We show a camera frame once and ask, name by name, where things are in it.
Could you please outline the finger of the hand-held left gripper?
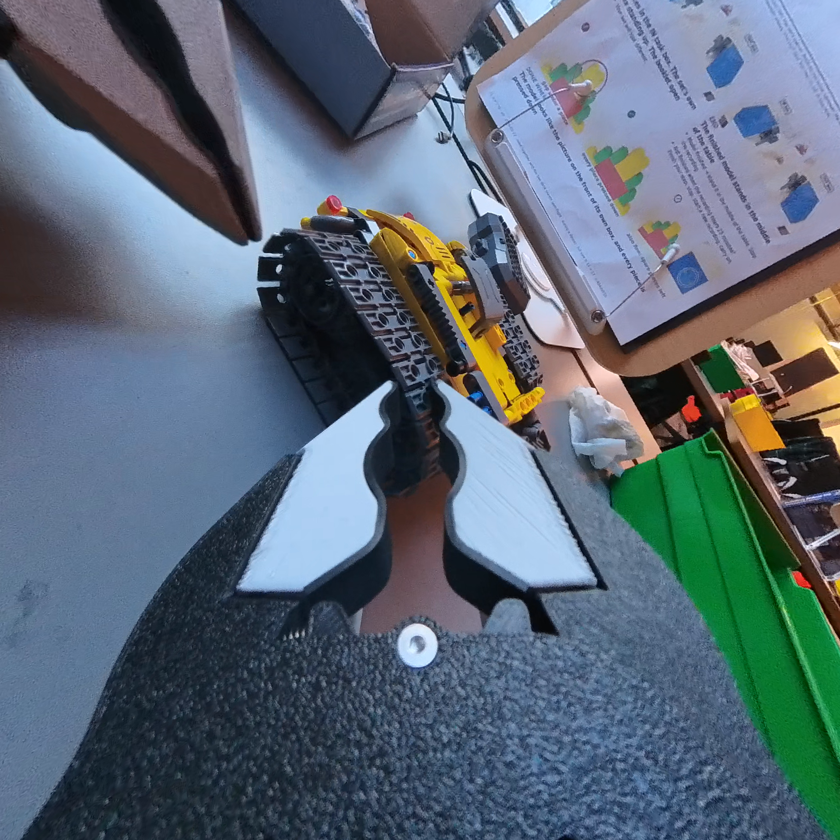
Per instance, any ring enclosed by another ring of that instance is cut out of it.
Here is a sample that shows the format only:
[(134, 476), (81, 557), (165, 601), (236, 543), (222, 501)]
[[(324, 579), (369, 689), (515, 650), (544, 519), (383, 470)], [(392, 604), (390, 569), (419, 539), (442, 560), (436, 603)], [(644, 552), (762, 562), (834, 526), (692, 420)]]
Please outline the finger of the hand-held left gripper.
[(175, 102), (183, 63), (158, 1), (2, 1), (2, 59), (86, 131), (237, 244), (242, 230)]
[(260, 240), (256, 181), (224, 6), (217, 1), (157, 4), (183, 63), (173, 90), (180, 115), (212, 163), (244, 241)]

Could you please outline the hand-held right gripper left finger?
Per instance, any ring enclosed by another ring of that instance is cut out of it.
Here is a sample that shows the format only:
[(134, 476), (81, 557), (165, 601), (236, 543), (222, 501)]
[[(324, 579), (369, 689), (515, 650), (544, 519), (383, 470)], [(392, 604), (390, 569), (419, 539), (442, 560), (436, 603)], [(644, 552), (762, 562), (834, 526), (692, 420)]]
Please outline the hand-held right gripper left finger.
[(297, 453), (297, 464), (237, 582), (243, 595), (313, 595), (382, 541), (378, 445), (399, 391), (387, 381)]

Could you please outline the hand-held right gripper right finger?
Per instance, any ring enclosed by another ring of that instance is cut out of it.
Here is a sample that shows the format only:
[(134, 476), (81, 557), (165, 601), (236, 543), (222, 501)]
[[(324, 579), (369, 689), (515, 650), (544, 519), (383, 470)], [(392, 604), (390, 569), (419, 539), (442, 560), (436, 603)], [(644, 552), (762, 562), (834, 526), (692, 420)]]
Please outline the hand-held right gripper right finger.
[(533, 447), (442, 381), (434, 413), (451, 483), (444, 572), (452, 589), (605, 591)]

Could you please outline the yellow brick tracked vehicle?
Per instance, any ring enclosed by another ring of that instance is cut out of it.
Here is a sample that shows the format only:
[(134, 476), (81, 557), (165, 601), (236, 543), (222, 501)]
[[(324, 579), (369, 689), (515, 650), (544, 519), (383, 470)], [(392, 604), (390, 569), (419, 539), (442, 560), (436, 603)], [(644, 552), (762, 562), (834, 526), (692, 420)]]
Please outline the yellow brick tracked vehicle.
[(325, 424), (382, 383), (400, 392), (383, 491), (410, 494), (440, 471), (432, 383), (447, 382), (531, 446), (550, 450), (537, 414), (543, 374), (522, 314), (474, 338), (476, 298), (459, 258), (410, 214), (345, 206), (268, 238), (257, 289), (269, 329)]

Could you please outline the grey desk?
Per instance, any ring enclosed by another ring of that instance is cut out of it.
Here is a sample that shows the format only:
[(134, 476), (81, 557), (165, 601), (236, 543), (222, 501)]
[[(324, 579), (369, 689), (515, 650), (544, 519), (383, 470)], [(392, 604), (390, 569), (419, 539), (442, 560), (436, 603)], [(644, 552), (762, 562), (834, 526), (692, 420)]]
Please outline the grey desk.
[[(437, 142), (446, 101), (348, 141), (225, 11), (266, 236), (335, 194), (463, 241), (476, 182)], [(3, 60), (1, 107), (1, 834), (20, 838), (165, 578), (323, 425), (261, 316), (261, 244), (184, 212)], [(447, 489), (389, 501), (393, 571), (362, 632), (480, 630), (444, 575)]]

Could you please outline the dark blue cardboard box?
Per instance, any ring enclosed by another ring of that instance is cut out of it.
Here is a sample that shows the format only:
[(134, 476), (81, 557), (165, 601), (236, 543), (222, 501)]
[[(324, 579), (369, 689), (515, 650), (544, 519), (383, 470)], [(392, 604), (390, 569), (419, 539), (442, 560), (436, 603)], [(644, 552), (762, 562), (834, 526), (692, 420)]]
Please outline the dark blue cardboard box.
[(452, 68), (417, 11), (368, 2), (362, 24), (351, 2), (233, 2), (268, 47), (352, 140), (426, 108)]

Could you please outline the crumpled white tissue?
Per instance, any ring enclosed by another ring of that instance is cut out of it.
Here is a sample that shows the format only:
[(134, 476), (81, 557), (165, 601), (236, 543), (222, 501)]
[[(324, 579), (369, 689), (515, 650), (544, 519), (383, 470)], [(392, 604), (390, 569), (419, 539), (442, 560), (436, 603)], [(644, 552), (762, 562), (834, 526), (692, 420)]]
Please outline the crumpled white tissue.
[(625, 412), (595, 388), (578, 386), (568, 394), (570, 441), (574, 453), (592, 467), (619, 477), (625, 463), (644, 455), (644, 442)]

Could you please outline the white stand base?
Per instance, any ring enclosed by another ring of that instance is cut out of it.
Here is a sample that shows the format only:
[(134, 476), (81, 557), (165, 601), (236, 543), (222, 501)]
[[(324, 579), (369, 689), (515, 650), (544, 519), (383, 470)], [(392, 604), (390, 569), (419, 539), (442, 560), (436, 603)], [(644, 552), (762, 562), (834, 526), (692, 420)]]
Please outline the white stand base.
[(477, 217), (487, 213), (499, 215), (516, 242), (521, 273), (530, 295), (523, 317), (534, 336), (553, 347), (584, 348), (570, 314), (510, 209), (477, 188), (470, 191), (469, 203)]

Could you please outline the green plastic bin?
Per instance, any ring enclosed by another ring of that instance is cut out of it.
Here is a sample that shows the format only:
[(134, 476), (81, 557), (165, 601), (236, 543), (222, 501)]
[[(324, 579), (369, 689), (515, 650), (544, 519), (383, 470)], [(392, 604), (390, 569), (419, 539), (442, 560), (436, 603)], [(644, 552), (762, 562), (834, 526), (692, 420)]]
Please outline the green plastic bin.
[(627, 469), (613, 509), (685, 588), (751, 719), (831, 838), (839, 837), (839, 650), (800, 563), (717, 433)]

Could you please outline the brown cardboard box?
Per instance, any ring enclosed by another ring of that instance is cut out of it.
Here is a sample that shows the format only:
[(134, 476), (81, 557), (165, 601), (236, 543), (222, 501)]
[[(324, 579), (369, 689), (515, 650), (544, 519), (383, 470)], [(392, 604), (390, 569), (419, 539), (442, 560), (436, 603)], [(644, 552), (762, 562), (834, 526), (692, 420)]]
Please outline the brown cardboard box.
[(367, 1), (377, 45), (390, 64), (449, 62), (498, 1)]

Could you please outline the storage shelf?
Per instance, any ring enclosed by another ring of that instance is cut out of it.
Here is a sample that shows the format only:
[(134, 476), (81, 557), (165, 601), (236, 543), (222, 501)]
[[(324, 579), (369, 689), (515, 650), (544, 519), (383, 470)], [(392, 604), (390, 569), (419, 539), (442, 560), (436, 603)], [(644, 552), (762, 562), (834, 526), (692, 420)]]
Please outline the storage shelf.
[(662, 450), (715, 429), (838, 633), (838, 284), (656, 374), (623, 377)]

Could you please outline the metal clip bar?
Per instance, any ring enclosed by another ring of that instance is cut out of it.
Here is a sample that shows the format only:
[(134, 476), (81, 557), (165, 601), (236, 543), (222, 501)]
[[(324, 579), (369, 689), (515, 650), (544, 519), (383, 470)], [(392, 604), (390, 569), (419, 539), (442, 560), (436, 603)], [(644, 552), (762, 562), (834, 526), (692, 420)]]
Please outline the metal clip bar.
[(587, 279), (574, 262), (543, 207), (529, 176), (519, 163), (514, 144), (501, 129), (485, 139), (485, 159), (525, 239), (545, 269), (553, 288), (589, 334), (598, 335), (607, 325), (606, 313), (595, 299)]

